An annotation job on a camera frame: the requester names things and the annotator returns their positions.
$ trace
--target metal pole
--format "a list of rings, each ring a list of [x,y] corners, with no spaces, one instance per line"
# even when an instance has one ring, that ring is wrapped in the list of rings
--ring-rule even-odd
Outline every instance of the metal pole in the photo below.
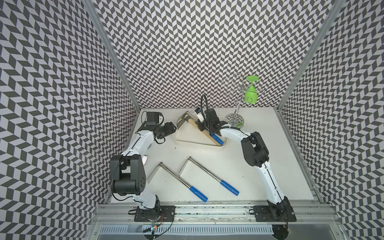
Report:
[[[177,175],[176,173],[174,173],[171,169],[169,169],[167,166],[165,166],[162,162],[159,163],[159,166],[163,167],[167,172],[169,172],[170,174],[172,174],[177,180],[179,180],[181,183],[183,183],[185,186],[187,186],[187,188],[191,188],[191,185],[189,185],[189,183],[187,183],[184,179],[182,179],[179,175]]]
[[[293,77],[291,83],[289,84],[287,90],[281,98],[281,101],[277,106],[277,109],[279,111],[284,108],[285,104],[291,97],[293,91],[297,87],[300,79],[305,74],[305,71],[311,63],[313,56],[317,52],[324,38],[327,36],[329,29],[331,28],[332,24],[334,23],[343,6],[345,5],[345,2],[346,0],[336,0],[335,3],[332,5],[331,10],[329,11],[328,15],[326,16],[326,19],[324,20],[324,23],[320,27],[320,30],[314,38],[310,48],[308,49],[307,54],[304,56],[303,61],[297,69],[295,76]]]
[[[132,89],[131,89],[131,86],[129,84],[129,80],[127,78],[127,76],[125,75],[124,73],[124,70],[121,66],[121,63],[120,61],[118,60],[118,57],[116,55],[116,52],[112,46],[112,43],[111,41],[109,40],[108,38],[108,35],[100,21],[100,17],[99,15],[97,14],[95,8],[94,8],[94,3],[92,0],[81,0],[83,5],[84,5],[84,9],[87,11],[88,13],[88,16],[91,20],[91,22],[93,23],[93,26],[95,27],[97,33],[98,33],[98,36],[100,37],[100,40],[102,42],[102,44],[104,45],[105,47],[105,50],[106,52],[108,53],[118,75],[120,76],[120,80],[122,82],[122,84],[125,86],[125,89],[127,90],[127,93],[128,93],[128,96],[130,97],[131,101],[132,101],[132,104],[133,106],[138,110],[140,111],[140,106],[139,106],[139,103],[137,102],[136,100],[136,97],[135,97],[135,94],[133,93]]]
[[[211,175],[212,177],[214,177],[214,179],[218,180],[219,182],[222,181],[222,179],[220,179],[218,176],[216,176],[214,173],[210,172],[208,169],[206,169],[203,165],[201,165],[200,163],[196,162],[195,160],[193,160],[191,157],[188,158],[189,160],[191,160],[194,164],[196,164],[199,168],[203,169],[206,173],[208,173],[209,175]]]

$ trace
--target green cup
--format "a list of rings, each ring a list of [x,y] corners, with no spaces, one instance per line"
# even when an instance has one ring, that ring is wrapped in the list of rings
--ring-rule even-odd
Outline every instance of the green cup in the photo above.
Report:
[[[253,85],[245,92],[244,101],[249,104],[257,102],[257,91]]]
[[[253,86],[253,82],[256,82],[258,80],[259,80],[258,76],[252,75],[247,77],[247,81],[251,82],[251,85],[245,92],[244,101],[246,103],[252,104],[257,102],[257,91],[256,91],[256,88]]]

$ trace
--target white tray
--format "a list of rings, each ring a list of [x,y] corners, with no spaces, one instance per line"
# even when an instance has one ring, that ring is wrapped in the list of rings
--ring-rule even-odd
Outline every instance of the white tray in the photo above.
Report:
[[[197,119],[197,115],[192,112],[188,112],[190,115],[194,116],[194,118]],[[181,119],[181,116],[184,113],[181,113],[177,119],[176,122],[178,122]],[[227,119],[223,116],[217,116],[220,121],[227,121]],[[188,122],[184,122],[181,127],[176,130],[174,134],[172,134],[172,138],[175,141],[177,145],[181,146],[187,146],[187,147],[199,147],[199,148],[205,148],[205,149],[215,149],[215,150],[221,150],[225,148],[227,144],[227,138],[218,136],[224,144],[222,146],[217,146],[214,142],[212,142],[209,138],[206,137],[201,131],[196,129],[194,126],[189,124]]]

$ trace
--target chevron pattern wall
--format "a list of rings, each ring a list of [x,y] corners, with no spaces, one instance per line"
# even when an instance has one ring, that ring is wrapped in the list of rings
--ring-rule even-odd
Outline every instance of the chevron pattern wall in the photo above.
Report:
[[[81,239],[135,116],[79,0],[0,1],[0,239]]]
[[[263,89],[243,106],[277,106],[332,3],[94,0],[142,108],[234,106],[237,72]]]
[[[284,108],[352,239],[384,235],[383,16],[383,1],[347,1]]]

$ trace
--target white table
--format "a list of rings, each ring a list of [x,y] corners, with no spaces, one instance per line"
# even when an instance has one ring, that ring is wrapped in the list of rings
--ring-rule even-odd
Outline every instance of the white table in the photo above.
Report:
[[[135,125],[135,131],[141,125],[141,114]],[[234,112],[234,108],[217,108],[217,115],[226,116]],[[164,116],[164,122],[173,122],[179,114],[194,109],[147,109],[158,111]],[[269,150],[272,171],[283,193],[289,200],[313,200],[312,193],[307,185],[304,175],[292,152],[290,144],[284,134],[280,122],[273,108],[241,108],[239,114],[243,116],[245,125],[242,131],[259,132]],[[177,145],[172,136],[166,137],[164,144],[155,142],[145,153],[148,160],[144,165],[147,178],[159,164],[178,173],[189,156],[200,162],[207,169],[221,177],[235,187],[240,194],[235,196],[220,185],[207,173],[191,162],[183,170],[181,177],[196,187],[212,202],[267,200],[261,178],[255,169],[249,166],[243,157],[240,142],[228,139],[227,145],[220,151],[200,149],[194,146]],[[201,200],[176,180],[164,169],[159,168],[156,175],[147,186],[162,202],[200,202]]]

